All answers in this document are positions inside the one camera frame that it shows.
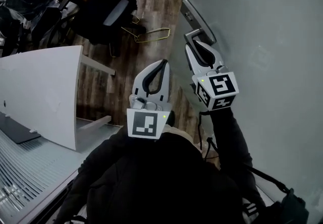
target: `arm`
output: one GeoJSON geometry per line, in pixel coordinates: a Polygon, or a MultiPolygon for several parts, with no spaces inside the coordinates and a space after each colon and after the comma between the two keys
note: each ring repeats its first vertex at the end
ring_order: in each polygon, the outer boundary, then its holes
{"type": "Polygon", "coordinates": [[[128,137],[127,126],[117,134],[105,140],[93,150],[78,169],[79,174],[55,220],[55,224],[68,221],[86,204],[87,194],[91,184],[99,179],[103,173],[124,154],[132,144],[133,139],[128,137]]]}
{"type": "Polygon", "coordinates": [[[244,163],[252,166],[252,157],[231,108],[212,111],[210,115],[217,140],[221,171],[236,182],[242,197],[259,207],[264,206],[253,174],[242,165],[244,163]]]}

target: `floor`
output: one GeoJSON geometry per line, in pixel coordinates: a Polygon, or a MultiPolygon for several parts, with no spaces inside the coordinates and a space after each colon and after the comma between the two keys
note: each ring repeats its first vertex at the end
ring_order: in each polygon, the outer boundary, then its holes
{"type": "MultiPolygon", "coordinates": [[[[120,53],[112,58],[106,45],[92,45],[87,39],[76,36],[74,44],[84,46],[83,53],[90,58],[116,70],[115,76],[82,66],[77,96],[77,116],[96,120],[106,115],[112,116],[112,123],[123,125],[126,122],[126,109],[136,75],[149,64],[167,59],[173,41],[177,16],[182,0],[137,0],[138,10],[134,14],[147,30],[161,27],[171,29],[168,39],[157,42],[136,43],[133,37],[121,30],[120,53]]],[[[156,39],[165,33],[153,34],[156,39]]],[[[175,79],[171,78],[170,102],[176,114],[175,127],[188,132],[194,142],[198,141],[197,118],[175,79]]]]}

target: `person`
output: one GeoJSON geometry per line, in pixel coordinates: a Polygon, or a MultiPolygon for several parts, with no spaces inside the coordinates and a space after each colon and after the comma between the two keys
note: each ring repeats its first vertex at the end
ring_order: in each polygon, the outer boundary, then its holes
{"type": "Polygon", "coordinates": [[[221,170],[182,131],[147,140],[123,127],[83,162],[54,223],[251,223],[265,204],[241,165],[247,144],[230,108],[210,116],[221,170]]]}

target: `white panel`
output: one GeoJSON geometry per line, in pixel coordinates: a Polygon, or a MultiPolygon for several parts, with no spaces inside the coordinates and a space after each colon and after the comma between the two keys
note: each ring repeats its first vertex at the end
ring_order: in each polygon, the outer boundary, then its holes
{"type": "MultiPolygon", "coordinates": [[[[256,168],[305,199],[309,223],[323,215],[323,0],[190,0],[212,29],[240,94],[233,112],[256,168]]],[[[180,16],[171,55],[173,72],[196,111],[180,16]]],[[[211,123],[203,123],[207,130],[211,123]]],[[[273,199],[277,188],[259,181],[273,199]]]]}
{"type": "Polygon", "coordinates": [[[1,58],[0,111],[46,139],[75,149],[82,49],[66,46],[1,58]]]}

